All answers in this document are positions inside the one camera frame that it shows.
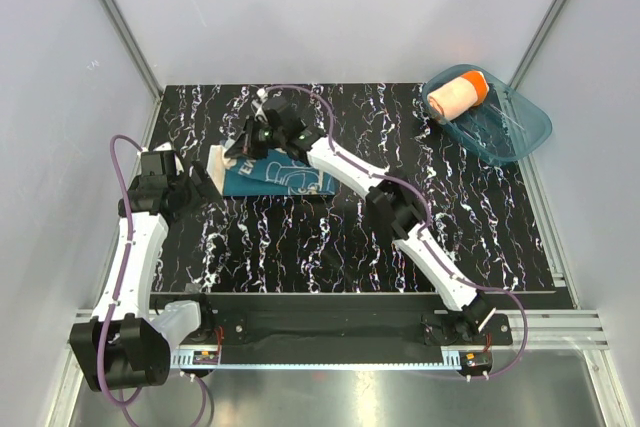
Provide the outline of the orange Doraemon towel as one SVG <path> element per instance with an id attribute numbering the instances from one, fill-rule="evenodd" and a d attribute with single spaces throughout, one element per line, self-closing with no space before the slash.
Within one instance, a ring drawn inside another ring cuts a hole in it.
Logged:
<path id="1" fill-rule="evenodd" d="M 478 70 L 467 71 L 427 95 L 427 103 L 436 114 L 452 121 L 484 102 L 489 84 Z"/>

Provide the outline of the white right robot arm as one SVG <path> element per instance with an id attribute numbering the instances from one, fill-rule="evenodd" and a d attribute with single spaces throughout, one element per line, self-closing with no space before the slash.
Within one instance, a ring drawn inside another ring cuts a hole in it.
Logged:
<path id="1" fill-rule="evenodd" d="M 466 343 L 490 330 L 496 312 L 482 289 L 471 282 L 432 237 L 429 206 L 420 192 L 393 171 L 376 167 L 340 146 L 331 132 L 306 124 L 283 96 L 254 103 L 256 112 L 224 150 L 228 159 L 265 159 L 279 150 L 358 194 L 398 250 L 411 259 L 444 303 L 450 329 Z"/>

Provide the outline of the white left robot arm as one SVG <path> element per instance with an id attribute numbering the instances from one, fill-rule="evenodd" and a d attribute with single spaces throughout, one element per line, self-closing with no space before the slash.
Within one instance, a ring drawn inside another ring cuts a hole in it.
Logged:
<path id="1" fill-rule="evenodd" d="M 118 203 L 119 233 L 109 276 L 91 317 L 69 343 L 89 388 L 110 394 L 163 384 L 180 344 L 215 333 L 211 303 L 189 294 L 150 314 L 155 269 L 172 227 L 205 207 L 217 190 L 203 165 L 169 142 L 138 153 L 140 171 Z"/>

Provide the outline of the teal Doraemon towel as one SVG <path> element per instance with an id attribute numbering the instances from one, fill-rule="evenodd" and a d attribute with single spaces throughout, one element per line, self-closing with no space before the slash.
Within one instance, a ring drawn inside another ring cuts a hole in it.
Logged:
<path id="1" fill-rule="evenodd" d="M 207 172 L 223 197 L 332 196 L 336 182 L 328 174 L 271 150 L 265 159 L 227 158 L 232 141 L 209 149 Z"/>

